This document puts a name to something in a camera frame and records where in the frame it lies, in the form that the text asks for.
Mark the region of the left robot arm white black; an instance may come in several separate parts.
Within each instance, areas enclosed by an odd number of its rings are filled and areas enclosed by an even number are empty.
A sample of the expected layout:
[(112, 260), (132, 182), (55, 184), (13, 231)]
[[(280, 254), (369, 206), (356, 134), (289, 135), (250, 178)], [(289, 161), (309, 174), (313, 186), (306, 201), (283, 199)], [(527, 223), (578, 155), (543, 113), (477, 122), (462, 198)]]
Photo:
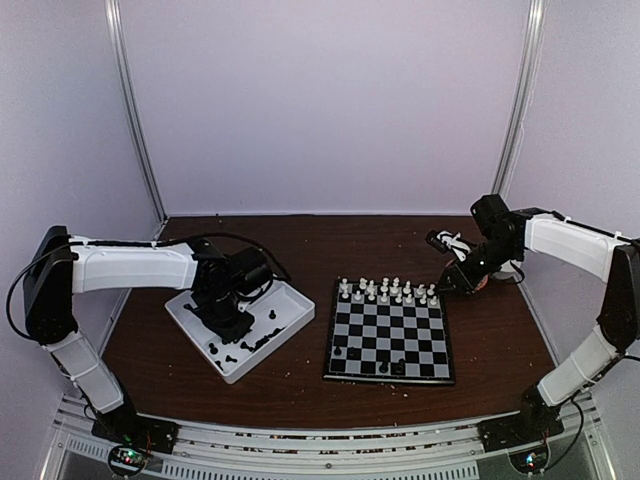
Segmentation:
[(23, 291), (24, 326), (15, 333), (49, 351), (85, 395), (96, 418), (123, 444), (143, 436), (143, 421), (125, 388), (81, 333), (73, 297), (112, 289), (188, 291), (189, 312), (223, 341), (236, 342), (254, 323), (240, 303), (253, 302), (269, 290), (277, 262), (254, 240), (236, 254), (224, 254), (214, 244), (219, 236), (97, 240), (72, 236), (56, 225), (11, 284)]

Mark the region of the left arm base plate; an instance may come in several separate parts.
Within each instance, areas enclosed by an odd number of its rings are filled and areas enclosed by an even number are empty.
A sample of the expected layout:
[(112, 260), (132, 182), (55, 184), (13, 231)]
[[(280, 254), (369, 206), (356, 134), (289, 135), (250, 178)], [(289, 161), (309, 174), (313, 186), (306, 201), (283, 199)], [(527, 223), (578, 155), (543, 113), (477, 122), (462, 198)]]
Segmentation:
[(172, 421), (117, 412), (99, 413), (91, 429), (95, 437), (164, 454), (173, 452), (178, 431)]

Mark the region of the black chess piece king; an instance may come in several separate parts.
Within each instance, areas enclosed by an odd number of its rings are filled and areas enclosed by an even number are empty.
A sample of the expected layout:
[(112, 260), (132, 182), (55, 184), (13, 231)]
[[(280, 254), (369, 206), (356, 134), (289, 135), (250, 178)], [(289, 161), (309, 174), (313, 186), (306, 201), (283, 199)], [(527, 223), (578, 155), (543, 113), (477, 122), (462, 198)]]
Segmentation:
[(406, 361), (404, 358), (401, 358), (398, 362), (393, 363), (391, 365), (392, 374), (395, 376), (405, 376), (406, 375)]

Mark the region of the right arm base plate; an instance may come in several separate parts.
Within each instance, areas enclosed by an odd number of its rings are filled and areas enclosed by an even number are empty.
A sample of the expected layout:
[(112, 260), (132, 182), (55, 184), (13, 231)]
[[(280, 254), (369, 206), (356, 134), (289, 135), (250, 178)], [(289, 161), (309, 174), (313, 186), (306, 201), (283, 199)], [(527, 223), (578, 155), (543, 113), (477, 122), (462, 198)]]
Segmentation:
[(477, 424), (485, 452), (512, 449), (529, 443), (542, 442), (546, 436), (564, 432), (561, 420), (543, 426), (526, 426), (519, 414), (483, 420)]

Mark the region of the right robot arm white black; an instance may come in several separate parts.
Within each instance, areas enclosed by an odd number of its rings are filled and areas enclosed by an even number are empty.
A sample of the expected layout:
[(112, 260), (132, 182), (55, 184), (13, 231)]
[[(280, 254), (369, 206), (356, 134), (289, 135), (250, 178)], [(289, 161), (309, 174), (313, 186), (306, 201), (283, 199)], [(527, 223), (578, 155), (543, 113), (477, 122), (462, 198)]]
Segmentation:
[(513, 210), (498, 194), (470, 208), (476, 242), (433, 230), (428, 244), (453, 254), (436, 289), (473, 295), (492, 276), (529, 268), (522, 288), (538, 323), (565, 359), (523, 396), (513, 419), (519, 440), (535, 440), (551, 411), (597, 383), (639, 339), (639, 241), (580, 223), (555, 210)]

